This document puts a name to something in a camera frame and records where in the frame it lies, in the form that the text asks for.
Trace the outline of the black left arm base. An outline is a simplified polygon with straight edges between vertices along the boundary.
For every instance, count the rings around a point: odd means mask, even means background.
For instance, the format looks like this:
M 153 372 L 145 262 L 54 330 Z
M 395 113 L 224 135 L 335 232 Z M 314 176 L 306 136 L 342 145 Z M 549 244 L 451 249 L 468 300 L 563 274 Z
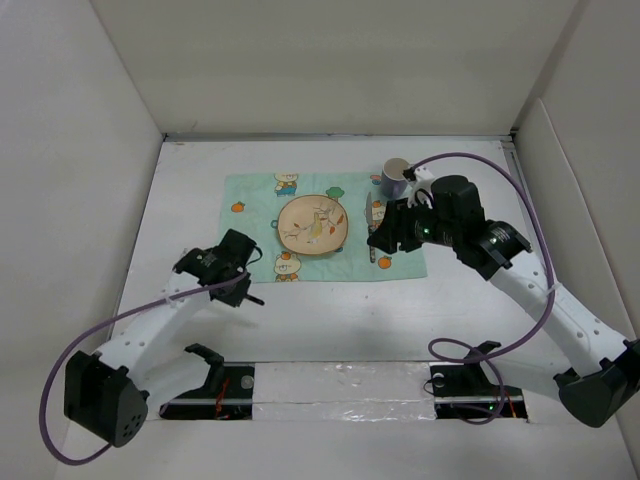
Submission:
M 197 388 L 162 405 L 159 417 L 164 420 L 251 420 L 255 365 L 228 363 L 222 355 L 197 343 L 185 351 L 208 365 L 207 376 Z

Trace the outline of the beige patterned plate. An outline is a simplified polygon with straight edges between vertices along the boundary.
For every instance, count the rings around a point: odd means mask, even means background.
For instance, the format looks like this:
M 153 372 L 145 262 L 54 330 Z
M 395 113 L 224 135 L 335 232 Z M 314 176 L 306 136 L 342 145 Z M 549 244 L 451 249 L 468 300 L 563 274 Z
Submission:
M 298 256 L 323 256 L 343 247 L 349 234 L 345 208 L 323 195 L 304 195 L 288 202 L 277 222 L 282 246 Z

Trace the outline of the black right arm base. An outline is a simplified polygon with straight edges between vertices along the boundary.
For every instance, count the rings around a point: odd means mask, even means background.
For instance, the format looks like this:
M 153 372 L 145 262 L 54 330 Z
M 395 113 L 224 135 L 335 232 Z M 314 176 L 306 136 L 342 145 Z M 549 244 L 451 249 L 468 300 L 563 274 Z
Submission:
M 434 399 L 436 418 L 457 419 L 467 423 L 497 419 L 528 419 L 521 389 L 505 386 L 501 396 L 496 380 L 490 380 L 483 364 L 434 362 L 423 391 Z

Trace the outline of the mint green cartoon cloth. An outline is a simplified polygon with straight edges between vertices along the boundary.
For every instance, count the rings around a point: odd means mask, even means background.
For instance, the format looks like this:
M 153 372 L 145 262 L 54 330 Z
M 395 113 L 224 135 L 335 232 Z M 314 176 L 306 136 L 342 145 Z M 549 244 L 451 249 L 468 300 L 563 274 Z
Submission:
M 254 173 L 230 175 L 225 179 L 219 231 L 229 229 L 256 241 L 262 258 L 249 266 L 260 283 L 324 281 L 367 282 L 423 278 L 427 266 L 423 254 L 386 254 L 375 250 L 370 263 L 366 243 L 366 196 L 373 201 L 374 225 L 385 213 L 386 199 L 380 193 L 380 177 L 370 172 L 355 173 Z M 298 256 L 286 250 L 278 238 L 281 209 L 304 195 L 323 195 L 338 201 L 346 210 L 349 234 L 343 247 L 323 256 Z

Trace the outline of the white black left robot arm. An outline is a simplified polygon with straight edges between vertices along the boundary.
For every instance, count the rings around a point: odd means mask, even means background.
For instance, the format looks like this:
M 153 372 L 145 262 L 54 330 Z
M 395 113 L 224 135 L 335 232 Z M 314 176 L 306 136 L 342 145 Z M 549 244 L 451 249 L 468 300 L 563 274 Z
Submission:
M 66 363 L 64 414 L 112 447 L 122 447 L 147 416 L 178 396 L 212 396 L 225 383 L 224 358 L 192 343 L 172 360 L 165 349 L 196 313 L 218 301 L 236 308 L 249 299 L 247 266 L 256 242 L 230 229 L 220 243 L 194 248 L 174 265 L 159 303 L 93 353 L 76 352 Z

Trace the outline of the steak knife black blade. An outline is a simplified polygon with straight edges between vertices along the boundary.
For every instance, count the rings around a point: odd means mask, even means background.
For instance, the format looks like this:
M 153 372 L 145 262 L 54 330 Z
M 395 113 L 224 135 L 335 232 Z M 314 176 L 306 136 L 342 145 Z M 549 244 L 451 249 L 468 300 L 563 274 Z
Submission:
M 374 232 L 374 219 L 373 219 L 373 201 L 371 192 L 369 192 L 366 196 L 366 205 L 365 205 L 365 217 L 367 222 L 367 234 L 368 238 Z M 370 263 L 375 264 L 376 262 L 376 253 L 375 248 L 369 244 L 369 240 L 367 238 L 367 245 L 369 248 L 369 260 Z

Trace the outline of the purple ceramic cup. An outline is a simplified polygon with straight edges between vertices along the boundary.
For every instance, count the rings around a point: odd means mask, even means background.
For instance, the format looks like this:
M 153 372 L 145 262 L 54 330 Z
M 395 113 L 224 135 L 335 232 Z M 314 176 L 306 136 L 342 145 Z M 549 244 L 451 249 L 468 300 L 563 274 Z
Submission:
M 404 171 L 409 168 L 409 162 L 403 158 L 391 158 L 387 160 L 381 173 L 381 193 L 390 200 L 396 200 L 404 194 L 408 182 L 404 177 Z

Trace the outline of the silver fork black handle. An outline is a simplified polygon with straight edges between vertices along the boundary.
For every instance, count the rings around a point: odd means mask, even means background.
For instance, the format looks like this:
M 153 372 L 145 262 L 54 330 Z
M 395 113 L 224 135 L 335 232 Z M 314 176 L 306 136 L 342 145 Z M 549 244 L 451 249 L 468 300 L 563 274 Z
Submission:
M 256 305 L 259 305 L 259 306 L 264 306 L 265 305 L 265 301 L 264 300 L 259 299 L 257 297 L 252 296 L 252 295 L 249 295 L 249 294 L 245 295 L 244 299 L 246 301 L 252 302 L 252 303 L 254 303 Z

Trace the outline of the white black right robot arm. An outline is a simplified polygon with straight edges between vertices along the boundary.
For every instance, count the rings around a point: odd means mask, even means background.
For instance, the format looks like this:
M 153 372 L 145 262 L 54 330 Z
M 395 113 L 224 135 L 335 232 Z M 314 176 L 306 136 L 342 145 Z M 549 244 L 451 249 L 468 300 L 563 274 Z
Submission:
M 449 247 L 465 266 L 509 296 L 560 348 L 563 356 L 518 360 L 485 341 L 461 359 L 473 393 L 496 386 L 534 391 L 559 401 L 579 422 L 603 426 L 639 391 L 639 343 L 600 321 L 553 278 L 547 255 L 510 224 L 486 218 L 477 187 L 449 175 L 415 183 L 409 197 L 388 202 L 370 247 L 386 254 L 425 243 Z

